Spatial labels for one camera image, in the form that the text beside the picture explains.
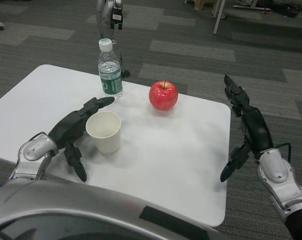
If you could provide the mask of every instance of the robotic arm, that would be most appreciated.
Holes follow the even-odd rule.
[[[124,70],[123,58],[118,47],[117,41],[113,38],[115,25],[122,30],[123,24],[123,4],[122,0],[97,0],[96,4],[96,22],[99,34],[99,40],[111,39],[113,42],[113,50],[120,59],[122,78],[130,76],[128,70]]]
[[[41,180],[45,178],[45,170],[52,157],[65,148],[64,155],[67,163],[72,166],[78,177],[85,182],[86,172],[80,161],[82,155],[73,143],[83,136],[85,124],[99,109],[114,102],[113,97],[101,99],[92,98],[83,108],[73,111],[63,118],[46,134],[40,132],[22,145],[18,152],[18,161],[10,179],[27,178]]]
[[[294,240],[302,240],[302,187],[296,182],[294,169],[282,158],[279,147],[274,146],[270,131],[258,108],[250,106],[250,99],[241,86],[225,75],[225,94],[232,103],[236,117],[241,117],[244,144],[235,148],[221,173],[221,181],[227,180],[235,169],[240,169],[252,152],[258,160],[258,176],[266,186],[270,200]]]

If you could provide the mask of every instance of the green label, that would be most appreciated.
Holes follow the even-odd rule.
[[[110,94],[110,95],[118,94],[123,89],[121,75],[117,79],[113,79],[113,80],[106,80],[101,78],[101,82],[102,82],[103,91],[106,94]]]

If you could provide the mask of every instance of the plastic bottle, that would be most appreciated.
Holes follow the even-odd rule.
[[[123,95],[119,59],[113,51],[113,45],[110,39],[101,39],[99,46],[101,53],[98,68],[104,94],[106,96],[119,98]]]

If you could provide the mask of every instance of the paper cup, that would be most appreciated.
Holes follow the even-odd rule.
[[[121,119],[111,111],[101,111],[86,122],[86,131],[102,154],[111,154],[120,148]]]

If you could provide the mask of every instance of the striped carpet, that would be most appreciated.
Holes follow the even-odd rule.
[[[183,94],[229,104],[222,82],[229,74],[265,115],[275,144],[292,143],[302,185],[302,17],[233,9],[230,2],[212,35],[212,6],[196,12],[183,0],[124,3],[123,31],[115,37],[131,72],[127,81],[166,79]],[[0,98],[42,64],[96,74],[94,14],[95,0],[0,3]],[[230,150],[242,144],[239,123],[232,116]],[[0,182],[13,168],[0,162]],[[290,240],[256,170],[249,159],[228,181],[226,218],[217,229],[235,240]]]

